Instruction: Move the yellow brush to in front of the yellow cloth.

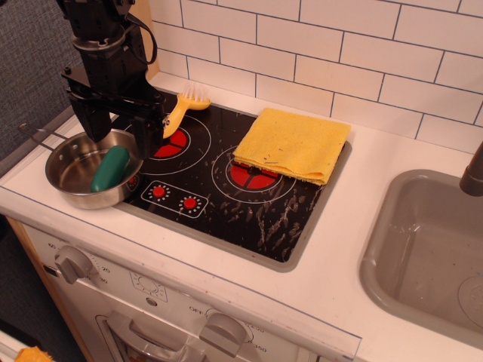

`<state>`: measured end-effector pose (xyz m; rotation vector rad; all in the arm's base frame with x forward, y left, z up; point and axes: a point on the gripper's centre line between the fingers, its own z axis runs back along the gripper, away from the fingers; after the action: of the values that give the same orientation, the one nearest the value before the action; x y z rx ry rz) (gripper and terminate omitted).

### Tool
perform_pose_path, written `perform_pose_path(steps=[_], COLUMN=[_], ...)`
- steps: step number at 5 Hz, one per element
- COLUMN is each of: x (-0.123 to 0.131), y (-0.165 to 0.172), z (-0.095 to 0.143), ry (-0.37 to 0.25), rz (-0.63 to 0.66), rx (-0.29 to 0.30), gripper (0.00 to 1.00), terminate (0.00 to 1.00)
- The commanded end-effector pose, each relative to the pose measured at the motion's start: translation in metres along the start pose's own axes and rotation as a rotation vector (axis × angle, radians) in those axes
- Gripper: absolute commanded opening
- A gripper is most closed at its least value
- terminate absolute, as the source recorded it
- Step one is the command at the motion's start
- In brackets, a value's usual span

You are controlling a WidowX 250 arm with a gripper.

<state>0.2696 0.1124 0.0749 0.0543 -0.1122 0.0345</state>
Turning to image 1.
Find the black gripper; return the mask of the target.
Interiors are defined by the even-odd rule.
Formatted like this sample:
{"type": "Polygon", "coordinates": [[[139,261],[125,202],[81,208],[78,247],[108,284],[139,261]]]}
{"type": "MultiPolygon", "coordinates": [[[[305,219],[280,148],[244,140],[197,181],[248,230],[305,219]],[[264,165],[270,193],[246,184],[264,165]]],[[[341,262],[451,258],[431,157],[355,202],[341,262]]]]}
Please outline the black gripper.
{"type": "Polygon", "coordinates": [[[87,136],[95,143],[111,131],[110,114],[132,121],[139,156],[147,159],[162,147],[164,97],[146,79],[144,48],[116,48],[106,52],[81,51],[82,64],[66,67],[72,109],[87,136]]]}

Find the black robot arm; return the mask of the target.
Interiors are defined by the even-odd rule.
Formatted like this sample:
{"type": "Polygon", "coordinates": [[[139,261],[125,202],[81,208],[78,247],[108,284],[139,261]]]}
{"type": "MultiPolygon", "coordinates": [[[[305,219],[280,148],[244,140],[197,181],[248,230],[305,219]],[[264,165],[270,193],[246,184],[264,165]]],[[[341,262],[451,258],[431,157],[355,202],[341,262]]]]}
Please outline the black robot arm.
{"type": "Polygon", "coordinates": [[[164,96],[147,80],[157,53],[146,55],[142,33],[149,27],[131,14],[133,1],[60,1],[82,65],[66,67],[72,108],[88,137],[98,143],[112,129],[111,114],[131,123],[139,155],[162,145],[164,96]]]}

